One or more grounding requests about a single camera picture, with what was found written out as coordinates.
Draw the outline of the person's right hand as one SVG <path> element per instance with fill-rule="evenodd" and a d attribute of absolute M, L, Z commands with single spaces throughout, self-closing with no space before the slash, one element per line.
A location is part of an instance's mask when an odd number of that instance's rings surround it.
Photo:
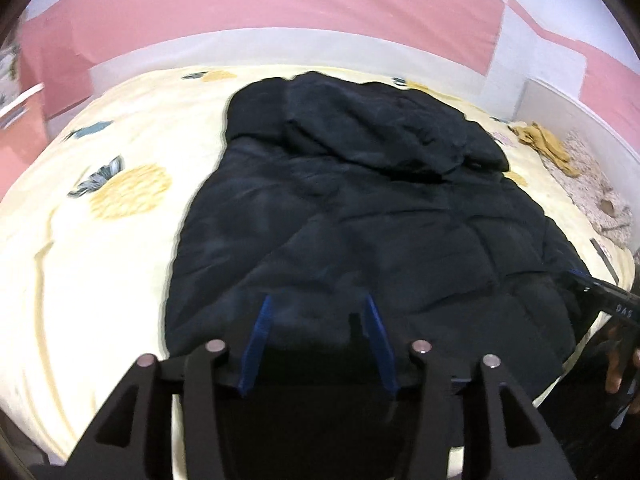
<path fill-rule="evenodd" d="M 622 337 L 618 334 L 622 330 L 622 326 L 617 325 L 608 330 L 608 338 L 615 341 L 614 346 L 608 350 L 608 371 L 605 378 L 605 391 L 609 394 L 618 393 L 620 385 L 623 381 L 623 374 L 629 363 L 635 368 L 640 366 L 639 349 L 634 348 L 634 353 L 630 358 L 622 359 L 620 357 L 620 341 Z"/>

